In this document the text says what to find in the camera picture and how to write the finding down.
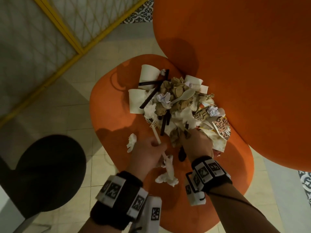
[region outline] yellow frame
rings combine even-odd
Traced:
[[[122,23],[127,17],[129,17],[138,7],[144,4],[147,0],[140,0],[127,12],[125,12],[119,19],[106,28],[101,34],[94,38],[86,47],[82,48],[80,42],[74,37],[62,18],[57,14],[54,8],[47,0],[34,0],[42,11],[49,17],[54,23],[57,29],[64,35],[67,41],[77,51],[78,55],[74,56],[71,60],[66,62],[55,74],[45,80],[40,86],[38,86],[33,92],[29,93],[22,102],[16,105],[10,113],[0,118],[0,128],[3,127],[8,121],[18,115],[23,109],[30,105],[37,96],[42,93],[47,87],[55,82],[66,70],[68,70],[75,62],[77,62],[84,54],[86,54],[93,46],[95,46],[101,39],[107,36],[115,27]]]

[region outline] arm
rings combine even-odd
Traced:
[[[190,130],[190,134],[188,139],[184,134],[181,137],[182,145],[190,162],[202,156],[213,157],[212,141],[196,129]],[[254,207],[237,200],[217,196],[218,194],[250,203],[232,184],[226,183],[211,189],[209,197],[226,233],[279,233]]]
[[[144,181],[147,174],[153,169],[161,158],[161,154],[165,152],[167,145],[162,143],[158,145],[155,137],[150,137],[142,141],[138,141],[133,148],[130,164],[126,171],[133,174],[136,179]],[[91,218],[87,220],[79,233],[121,233],[121,230],[111,226],[101,226],[96,224]]]

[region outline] forearm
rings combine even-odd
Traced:
[[[231,184],[211,189],[209,197],[226,233],[279,233],[279,231],[255,208],[215,194],[230,196],[246,203],[247,199]]]
[[[89,218],[78,233],[121,233],[121,230],[117,230],[111,226],[100,226]]]

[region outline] tile floor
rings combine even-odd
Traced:
[[[76,233],[88,219],[90,209],[95,204],[94,198],[102,184],[109,175],[117,171],[92,128],[89,97],[93,86],[102,75],[119,63],[146,53],[164,56],[154,37],[100,42],[33,104],[0,129],[0,145],[5,151],[2,158],[11,168],[15,168],[29,145],[49,134],[67,134],[76,139],[84,149],[87,169],[77,194],[61,208],[43,212],[34,221],[51,224],[50,233]],[[284,233],[263,158],[255,151],[253,155],[255,174],[245,196]],[[208,232],[225,231],[219,223]]]

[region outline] orange chair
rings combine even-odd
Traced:
[[[204,80],[243,140],[273,162],[309,172],[310,6],[155,0],[153,12],[160,48],[183,73]]]
[[[142,64],[150,64],[158,69],[170,69],[169,76],[180,78],[183,74],[165,57],[140,55],[123,62],[104,75],[94,86],[90,97],[90,114],[96,134],[118,170],[124,170],[130,160],[126,144],[131,133],[138,140],[154,136],[150,125],[141,114],[129,113],[128,90],[138,87]],[[170,144],[168,136],[163,142]],[[178,161],[178,149],[170,145],[167,154],[173,154],[175,176],[179,184],[174,188],[167,183],[157,184],[157,176],[165,172],[155,168],[146,177],[144,188],[150,194],[162,199],[160,225],[174,233],[203,233],[219,222],[209,199],[205,205],[191,207],[184,188],[185,174],[191,171],[188,160]],[[225,152],[216,160],[231,174],[234,186],[244,194],[253,177],[254,161],[249,146],[232,128]]]

